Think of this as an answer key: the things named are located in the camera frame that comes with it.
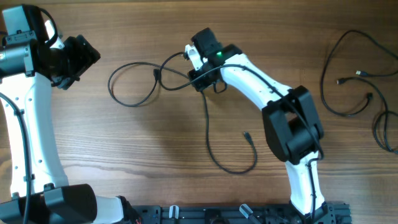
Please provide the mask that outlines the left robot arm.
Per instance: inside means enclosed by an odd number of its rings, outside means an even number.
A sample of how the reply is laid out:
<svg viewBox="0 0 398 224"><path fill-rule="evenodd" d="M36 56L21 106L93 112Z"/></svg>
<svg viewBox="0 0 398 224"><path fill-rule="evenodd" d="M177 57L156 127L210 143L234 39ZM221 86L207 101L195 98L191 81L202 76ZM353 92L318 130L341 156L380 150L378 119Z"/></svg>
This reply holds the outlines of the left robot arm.
<svg viewBox="0 0 398 224"><path fill-rule="evenodd" d="M2 12L1 103L12 156L11 199L4 223L139 223L122 196L97 196L70 185L52 125L52 90L68 89L100 59L82 36L62 40L43 8L21 4Z"/></svg>

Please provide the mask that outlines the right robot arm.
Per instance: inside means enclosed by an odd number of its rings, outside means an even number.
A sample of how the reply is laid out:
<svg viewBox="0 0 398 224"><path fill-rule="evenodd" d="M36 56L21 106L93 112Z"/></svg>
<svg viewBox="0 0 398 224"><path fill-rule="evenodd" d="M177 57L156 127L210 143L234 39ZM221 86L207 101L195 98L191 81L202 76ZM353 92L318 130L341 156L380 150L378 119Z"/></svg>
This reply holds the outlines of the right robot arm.
<svg viewBox="0 0 398 224"><path fill-rule="evenodd" d="M261 110L267 145L287 169L290 204L303 221L317 221L325 204L317 171L317 162L324 158L324 131L309 90L272 79L237 46L222 46L209 28L191 41L185 56L193 65L188 76L196 91L223 82Z"/></svg>

